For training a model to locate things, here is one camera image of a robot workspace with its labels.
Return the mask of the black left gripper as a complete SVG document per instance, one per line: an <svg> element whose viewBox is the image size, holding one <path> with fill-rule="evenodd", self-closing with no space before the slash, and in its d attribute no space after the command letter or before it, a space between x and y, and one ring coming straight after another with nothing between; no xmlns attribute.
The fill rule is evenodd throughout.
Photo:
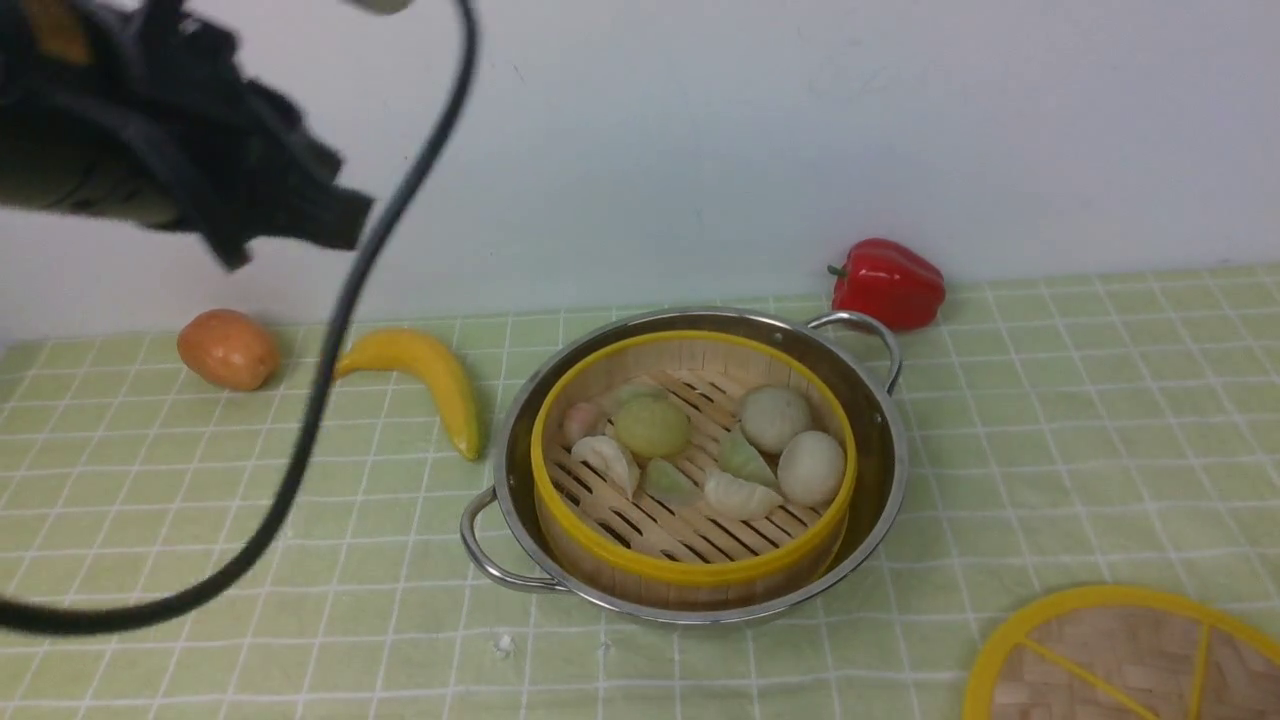
<svg viewBox="0 0 1280 720"><path fill-rule="evenodd" d="M230 270L259 237L351 251L372 200L337 181L343 161L300 109L239 67L236 36L146 1L131 14L131 146L174 202L177 225L202 236Z"/></svg>

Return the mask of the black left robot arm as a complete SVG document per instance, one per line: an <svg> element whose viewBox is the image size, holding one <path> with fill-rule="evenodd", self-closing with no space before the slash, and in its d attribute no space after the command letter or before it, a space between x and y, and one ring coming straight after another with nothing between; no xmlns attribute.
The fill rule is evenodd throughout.
<svg viewBox="0 0 1280 720"><path fill-rule="evenodd" d="M3 206L196 234L230 272L259 237L353 250L372 199L238 47L182 1L3 3Z"/></svg>

